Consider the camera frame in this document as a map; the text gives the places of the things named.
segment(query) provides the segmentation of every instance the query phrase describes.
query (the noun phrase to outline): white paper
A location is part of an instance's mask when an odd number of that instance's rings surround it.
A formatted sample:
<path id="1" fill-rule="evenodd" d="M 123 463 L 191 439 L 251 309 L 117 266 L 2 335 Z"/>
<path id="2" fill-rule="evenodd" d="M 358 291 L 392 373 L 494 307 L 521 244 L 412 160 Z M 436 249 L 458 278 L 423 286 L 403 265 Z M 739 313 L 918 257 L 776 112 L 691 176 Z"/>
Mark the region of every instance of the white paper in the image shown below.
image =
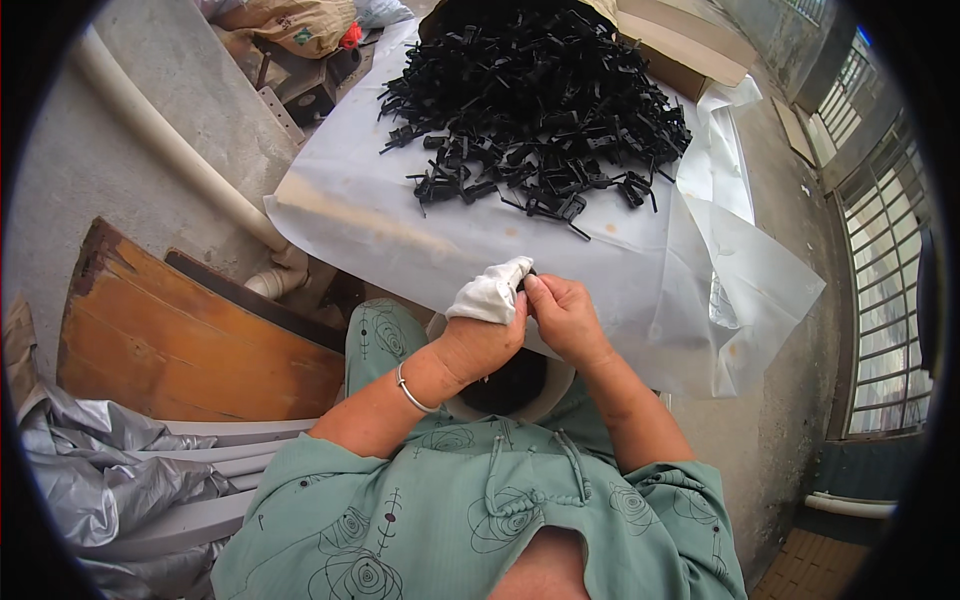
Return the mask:
<path id="1" fill-rule="evenodd" d="M 422 173 L 435 153 L 414 143 L 380 155 L 389 131 L 402 123 L 376 121 L 376 96 L 404 68 L 403 44 L 416 42 L 416 26 L 387 28 L 371 72 L 265 199 L 277 229 L 321 260 L 438 312 L 485 268 L 531 256 L 538 272 L 586 284 L 613 345 L 650 387 L 735 396 L 755 382 L 824 283 L 752 225 L 746 167 L 727 107 L 759 98 L 753 80 L 737 88 L 715 84 L 698 107 L 680 97 L 694 139 L 679 164 L 663 167 L 678 173 L 678 185 L 654 176 L 657 213 L 649 200 L 631 210 L 615 187 L 585 194 L 587 209 L 575 223 L 590 242 L 496 195 L 470 206 L 432 204 L 423 218 L 406 176 Z M 501 191 L 514 199 L 512 190 Z M 719 290 L 729 300 L 726 325 L 709 316 L 712 282 L 714 296 Z M 532 320 L 526 346 L 555 356 Z"/>

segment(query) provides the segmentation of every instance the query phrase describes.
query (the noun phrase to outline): woman's right hand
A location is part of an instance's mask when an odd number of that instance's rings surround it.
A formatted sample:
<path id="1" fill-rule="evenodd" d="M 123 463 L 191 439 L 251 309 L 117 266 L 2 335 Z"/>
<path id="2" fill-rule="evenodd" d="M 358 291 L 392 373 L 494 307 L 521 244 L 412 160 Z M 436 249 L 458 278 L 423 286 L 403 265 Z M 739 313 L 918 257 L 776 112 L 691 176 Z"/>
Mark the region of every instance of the woman's right hand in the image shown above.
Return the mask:
<path id="1" fill-rule="evenodd" d="M 584 371 L 615 356 L 583 283 L 553 275 L 528 275 L 523 289 L 530 314 L 540 326 L 540 337 L 567 364 Z"/>

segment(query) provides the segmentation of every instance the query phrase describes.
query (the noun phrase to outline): drawstring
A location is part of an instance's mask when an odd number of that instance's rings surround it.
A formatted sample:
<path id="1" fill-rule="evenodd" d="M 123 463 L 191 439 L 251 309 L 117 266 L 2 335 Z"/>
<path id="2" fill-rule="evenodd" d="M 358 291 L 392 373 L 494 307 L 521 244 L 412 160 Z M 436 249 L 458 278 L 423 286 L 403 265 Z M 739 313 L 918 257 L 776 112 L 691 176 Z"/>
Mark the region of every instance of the drawstring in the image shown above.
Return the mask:
<path id="1" fill-rule="evenodd" d="M 570 461 L 570 465 L 573 467 L 573 474 L 577 479 L 577 489 L 580 492 L 580 497 L 551 496 L 549 499 L 558 504 L 576 507 L 587 506 L 593 492 L 589 478 L 584 476 L 583 459 L 580 451 L 577 450 L 577 445 L 567 437 L 566 432 L 562 429 L 559 432 L 554 432 L 553 435 L 557 439 L 557 443 L 560 444 L 560 447 L 564 449 L 564 454 L 566 454 L 567 460 Z M 496 489 L 494 488 L 493 478 L 496 476 L 497 467 L 499 466 L 500 452 L 503 450 L 503 444 L 503 436 L 495 436 L 493 438 L 493 450 L 490 453 L 490 473 L 487 475 L 487 486 L 484 491 L 484 502 L 487 505 L 487 513 L 490 514 L 490 516 L 510 516 L 515 513 L 529 511 L 548 499 L 543 492 L 532 490 L 526 497 L 508 502 L 499 509 L 496 508 L 496 504 L 494 503 Z"/>
<path id="2" fill-rule="evenodd" d="M 570 465 L 573 467 L 573 474 L 577 478 L 577 488 L 580 490 L 580 498 L 579 500 L 577 498 L 571 498 L 573 500 L 572 504 L 574 506 L 586 506 L 587 503 L 590 502 L 593 490 L 589 478 L 584 476 L 583 459 L 580 456 L 580 450 L 577 449 L 577 445 L 570 440 L 562 428 L 560 431 L 555 431 L 553 437 L 557 439 L 557 443 L 564 449 L 564 454 L 566 454 L 566 458 L 569 459 Z"/>

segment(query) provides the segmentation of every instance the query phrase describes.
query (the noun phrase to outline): orange wooden board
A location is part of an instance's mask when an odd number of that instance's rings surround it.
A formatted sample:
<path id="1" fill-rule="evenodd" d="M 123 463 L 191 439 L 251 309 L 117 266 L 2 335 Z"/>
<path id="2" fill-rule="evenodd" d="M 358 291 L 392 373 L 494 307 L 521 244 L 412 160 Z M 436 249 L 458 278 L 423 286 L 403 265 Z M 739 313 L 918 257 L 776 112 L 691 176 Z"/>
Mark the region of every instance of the orange wooden board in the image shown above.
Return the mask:
<path id="1" fill-rule="evenodd" d="M 70 281 L 58 384 L 155 419 L 318 417 L 344 357 L 282 329 L 153 258 L 98 219 Z"/>

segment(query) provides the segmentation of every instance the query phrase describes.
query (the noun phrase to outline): woman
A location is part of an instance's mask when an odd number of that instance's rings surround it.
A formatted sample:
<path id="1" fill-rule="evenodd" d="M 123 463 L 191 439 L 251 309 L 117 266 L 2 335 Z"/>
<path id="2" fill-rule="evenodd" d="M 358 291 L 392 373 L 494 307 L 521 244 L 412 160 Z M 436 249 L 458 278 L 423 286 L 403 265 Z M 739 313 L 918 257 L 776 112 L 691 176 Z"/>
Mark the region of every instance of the woman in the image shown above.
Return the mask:
<path id="1" fill-rule="evenodd" d="M 719 473 L 581 283 L 524 287 L 512 324 L 453 318 L 430 344 L 395 302 L 354 311 L 348 397 L 264 472 L 214 566 L 218 600 L 746 597 Z M 553 412 L 435 411 L 519 350 L 528 314 L 578 373 Z"/>

